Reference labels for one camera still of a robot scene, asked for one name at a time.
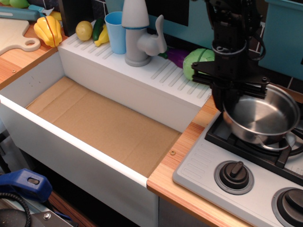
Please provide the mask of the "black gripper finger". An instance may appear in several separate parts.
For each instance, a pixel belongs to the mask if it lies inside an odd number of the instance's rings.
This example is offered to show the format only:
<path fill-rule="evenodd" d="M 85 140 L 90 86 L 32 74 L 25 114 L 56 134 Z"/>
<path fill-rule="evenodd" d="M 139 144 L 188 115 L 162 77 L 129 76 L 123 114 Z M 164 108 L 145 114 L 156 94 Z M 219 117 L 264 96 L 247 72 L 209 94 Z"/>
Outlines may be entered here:
<path fill-rule="evenodd" d="M 214 99 L 215 107 L 222 111 L 224 109 L 223 104 L 225 102 L 237 102 L 241 96 L 244 95 L 244 91 L 230 82 L 213 81 L 210 85 L 212 89 L 212 96 Z"/>

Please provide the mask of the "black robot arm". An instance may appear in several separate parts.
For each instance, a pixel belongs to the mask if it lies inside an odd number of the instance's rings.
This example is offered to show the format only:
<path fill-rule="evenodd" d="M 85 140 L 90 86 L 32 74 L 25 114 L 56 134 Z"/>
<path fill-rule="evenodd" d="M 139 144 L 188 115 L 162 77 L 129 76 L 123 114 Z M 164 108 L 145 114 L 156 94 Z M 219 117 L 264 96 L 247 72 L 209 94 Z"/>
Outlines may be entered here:
<path fill-rule="evenodd" d="M 254 0 L 207 0 L 208 18 L 214 31 L 212 50 L 214 61 L 192 63 L 192 80 L 209 85 L 216 108 L 222 111 L 224 104 L 238 100 L 242 95 L 265 98 L 270 80 L 254 68 L 253 62 L 266 53 L 263 48 L 259 57 L 249 54 L 252 38 L 264 47 L 257 34 L 262 16 Z"/>

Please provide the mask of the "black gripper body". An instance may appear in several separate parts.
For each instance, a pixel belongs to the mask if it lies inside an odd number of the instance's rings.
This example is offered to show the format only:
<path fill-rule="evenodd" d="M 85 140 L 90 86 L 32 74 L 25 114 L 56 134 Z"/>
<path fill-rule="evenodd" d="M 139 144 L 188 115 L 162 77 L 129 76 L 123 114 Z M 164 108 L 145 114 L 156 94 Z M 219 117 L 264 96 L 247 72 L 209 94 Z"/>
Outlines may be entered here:
<path fill-rule="evenodd" d="M 244 95 L 261 99 L 266 96 L 269 79 L 248 63 L 219 64 L 215 61 L 205 61 L 194 62 L 191 67 L 194 70 L 194 82 L 209 86 L 213 81 L 230 82 L 243 90 Z"/>

